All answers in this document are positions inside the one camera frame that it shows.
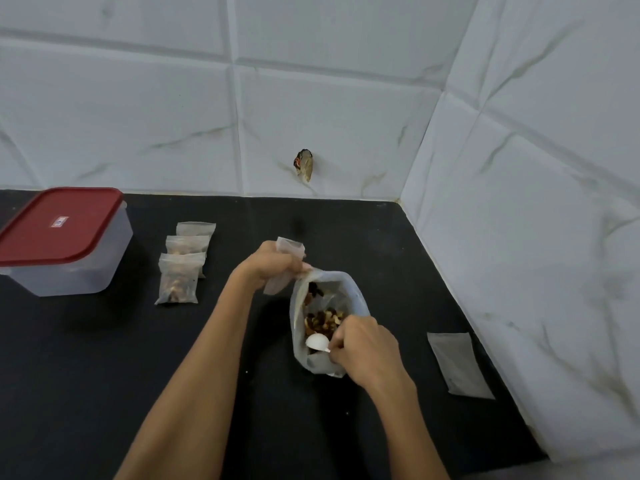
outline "plastic container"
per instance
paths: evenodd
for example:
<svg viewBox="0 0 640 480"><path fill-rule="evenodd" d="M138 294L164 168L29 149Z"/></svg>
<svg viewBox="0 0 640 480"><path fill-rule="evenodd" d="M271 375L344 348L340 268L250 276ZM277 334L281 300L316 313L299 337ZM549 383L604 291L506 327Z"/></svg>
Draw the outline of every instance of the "plastic container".
<svg viewBox="0 0 640 480"><path fill-rule="evenodd" d="M126 208L117 189L39 193L0 232L0 274L37 296L104 290L133 235Z"/></svg>

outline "person's left arm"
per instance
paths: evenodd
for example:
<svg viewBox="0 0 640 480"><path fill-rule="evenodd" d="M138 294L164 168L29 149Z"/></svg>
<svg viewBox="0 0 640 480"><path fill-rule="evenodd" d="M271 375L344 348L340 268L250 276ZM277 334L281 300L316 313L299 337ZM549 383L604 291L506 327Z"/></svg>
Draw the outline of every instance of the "person's left arm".
<svg viewBox="0 0 640 480"><path fill-rule="evenodd" d="M220 476L253 293L306 263L266 241L231 273L193 347L149 411L115 480Z"/></svg>

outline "small plastic bag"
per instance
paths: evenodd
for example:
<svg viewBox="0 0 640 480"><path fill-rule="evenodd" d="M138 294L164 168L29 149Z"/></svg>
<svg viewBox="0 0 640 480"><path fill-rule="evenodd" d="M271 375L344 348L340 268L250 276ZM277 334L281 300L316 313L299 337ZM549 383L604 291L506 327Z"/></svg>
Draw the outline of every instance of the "small plastic bag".
<svg viewBox="0 0 640 480"><path fill-rule="evenodd" d="M216 225L209 222L178 222L175 227L176 235L208 235L211 237L216 231Z"/></svg>
<svg viewBox="0 0 640 480"><path fill-rule="evenodd" d="M160 254L160 290L156 305L160 303L197 303L196 286L198 270L204 264L206 255Z"/></svg>
<svg viewBox="0 0 640 480"><path fill-rule="evenodd" d="M276 241L276 251L284 254L292 254L298 259L305 257L305 245L302 242L292 241L285 237L279 237ZM290 271L285 271L282 274L274 276L264 286L264 294L277 294L284 290L284 288L293 279L293 274Z"/></svg>
<svg viewBox="0 0 640 480"><path fill-rule="evenodd" d="M427 333L450 394L495 399L478 367L468 333Z"/></svg>
<svg viewBox="0 0 640 480"><path fill-rule="evenodd" d="M323 296L316 294L316 297L305 306L305 298L311 282L317 283L318 288L323 291ZM347 273L321 269L310 271L304 278L296 281L289 302L293 355L302 367L314 374L327 374L340 378L346 373L341 365L331 362L326 352L309 354L309 349L305 345L305 317L308 313L325 310L328 307L343 311L345 316L369 315L362 293Z"/></svg>
<svg viewBox="0 0 640 480"><path fill-rule="evenodd" d="M166 237L167 254L207 254L210 235L168 235ZM199 278L204 278L202 268L198 272Z"/></svg>

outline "forearm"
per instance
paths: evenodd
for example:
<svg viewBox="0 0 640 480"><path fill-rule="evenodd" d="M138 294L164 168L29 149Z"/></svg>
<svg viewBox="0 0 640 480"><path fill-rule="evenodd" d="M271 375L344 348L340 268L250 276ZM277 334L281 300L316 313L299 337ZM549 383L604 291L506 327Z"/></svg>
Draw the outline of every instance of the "forearm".
<svg viewBox="0 0 640 480"><path fill-rule="evenodd" d="M371 392L387 436L394 480L448 480L425 426L415 384L407 375Z"/></svg>
<svg viewBox="0 0 640 480"><path fill-rule="evenodd" d="M236 269L193 347L149 411L116 480L220 475L253 297Z"/></svg>

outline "person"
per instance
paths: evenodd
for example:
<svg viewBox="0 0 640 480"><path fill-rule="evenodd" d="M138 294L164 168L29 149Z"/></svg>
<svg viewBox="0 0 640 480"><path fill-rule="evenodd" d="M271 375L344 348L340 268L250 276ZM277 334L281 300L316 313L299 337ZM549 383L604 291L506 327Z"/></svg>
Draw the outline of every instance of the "person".
<svg viewBox="0 0 640 480"><path fill-rule="evenodd" d="M115 480L219 478L236 396L244 331L255 291L284 271L311 266L266 241L229 276L191 350L142 423ZM394 480L448 479L424 424L398 343L375 318L348 316L330 357L371 396L387 436Z"/></svg>

